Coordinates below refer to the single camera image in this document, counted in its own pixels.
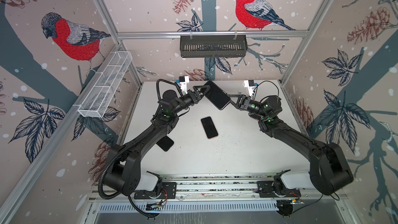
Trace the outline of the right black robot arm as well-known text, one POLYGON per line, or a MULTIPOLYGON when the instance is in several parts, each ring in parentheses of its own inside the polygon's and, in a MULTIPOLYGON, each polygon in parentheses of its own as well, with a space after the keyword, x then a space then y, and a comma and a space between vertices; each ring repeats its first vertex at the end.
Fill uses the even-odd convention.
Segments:
POLYGON ((288 188, 287 180, 292 179, 292 188, 313 187, 330 196, 354 181, 347 159, 338 144, 324 143, 311 139, 288 126, 278 114, 282 112, 281 98, 271 95, 264 102, 251 99, 243 94, 230 94, 237 101, 231 104, 240 111, 247 111, 251 118, 258 120, 260 131, 271 138, 287 144, 309 161, 308 172, 288 173, 281 176, 288 188))

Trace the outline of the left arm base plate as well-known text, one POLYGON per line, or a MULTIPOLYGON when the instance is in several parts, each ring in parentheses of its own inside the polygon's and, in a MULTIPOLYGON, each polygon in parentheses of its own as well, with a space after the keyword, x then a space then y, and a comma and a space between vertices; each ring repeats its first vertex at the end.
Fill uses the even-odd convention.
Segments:
POLYGON ((175 199, 177 183, 163 182, 157 184, 152 191, 140 190, 134 193, 135 200, 166 200, 175 199))

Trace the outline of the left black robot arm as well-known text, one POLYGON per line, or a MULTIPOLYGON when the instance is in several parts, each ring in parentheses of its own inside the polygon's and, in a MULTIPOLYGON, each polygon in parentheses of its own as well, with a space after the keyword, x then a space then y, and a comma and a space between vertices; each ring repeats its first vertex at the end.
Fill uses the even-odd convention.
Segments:
POLYGON ((177 91, 167 90, 160 96, 156 86, 158 107, 150 120, 151 125, 136 138, 123 145, 114 145, 98 180, 99 196, 105 200, 123 194, 131 195, 141 179, 141 160, 145 154, 176 127, 179 113, 198 104, 210 91, 209 85, 194 86, 185 95, 177 83, 177 91))

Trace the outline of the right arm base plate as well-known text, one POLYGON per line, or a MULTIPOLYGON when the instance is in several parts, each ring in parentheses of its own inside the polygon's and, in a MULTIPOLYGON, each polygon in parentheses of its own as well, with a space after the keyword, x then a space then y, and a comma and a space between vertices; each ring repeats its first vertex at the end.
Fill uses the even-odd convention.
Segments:
POLYGON ((260 198, 300 198, 298 189, 287 189, 279 181, 257 181, 257 191, 260 198))

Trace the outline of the phone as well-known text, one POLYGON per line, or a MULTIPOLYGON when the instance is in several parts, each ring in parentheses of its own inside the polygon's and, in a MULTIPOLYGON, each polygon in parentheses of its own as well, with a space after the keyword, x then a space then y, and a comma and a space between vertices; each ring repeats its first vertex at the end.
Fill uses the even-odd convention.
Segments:
POLYGON ((223 110, 230 103, 231 98, 213 81, 208 81, 205 86, 209 86, 205 96, 217 109, 223 110))
POLYGON ((203 129, 205 131, 206 137, 208 139, 213 139, 218 137, 219 133, 214 125, 211 117, 205 117, 201 119, 203 129))

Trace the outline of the black phone near left arm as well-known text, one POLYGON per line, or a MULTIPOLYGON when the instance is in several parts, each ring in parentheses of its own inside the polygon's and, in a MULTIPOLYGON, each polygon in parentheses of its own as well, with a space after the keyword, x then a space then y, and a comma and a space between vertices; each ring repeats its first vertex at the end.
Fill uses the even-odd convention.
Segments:
POLYGON ((174 145, 174 141, 170 139, 168 136, 165 136, 161 138, 158 142, 157 145, 164 151, 167 152, 171 149, 171 147, 174 145))

